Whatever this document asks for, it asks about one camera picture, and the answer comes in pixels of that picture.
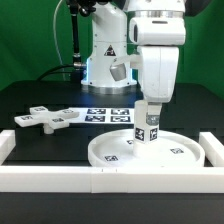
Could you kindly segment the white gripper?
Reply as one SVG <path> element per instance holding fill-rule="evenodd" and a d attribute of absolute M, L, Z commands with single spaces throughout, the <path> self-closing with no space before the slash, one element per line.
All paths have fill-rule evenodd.
<path fill-rule="evenodd" d="M 146 123 L 157 126 L 162 105 L 171 100 L 179 59 L 177 47 L 139 46 L 138 81 L 147 105 Z"/>

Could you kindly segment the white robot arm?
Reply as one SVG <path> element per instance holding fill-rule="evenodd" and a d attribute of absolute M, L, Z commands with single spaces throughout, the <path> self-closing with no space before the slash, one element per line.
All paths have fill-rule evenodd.
<path fill-rule="evenodd" d="M 184 18 L 202 12 L 212 0 L 86 0 L 92 14 L 93 50 L 82 83 L 101 92 L 134 81 L 144 100 L 135 106 L 137 126 L 157 126 L 161 107 L 171 100 L 179 49 L 185 43 Z"/>

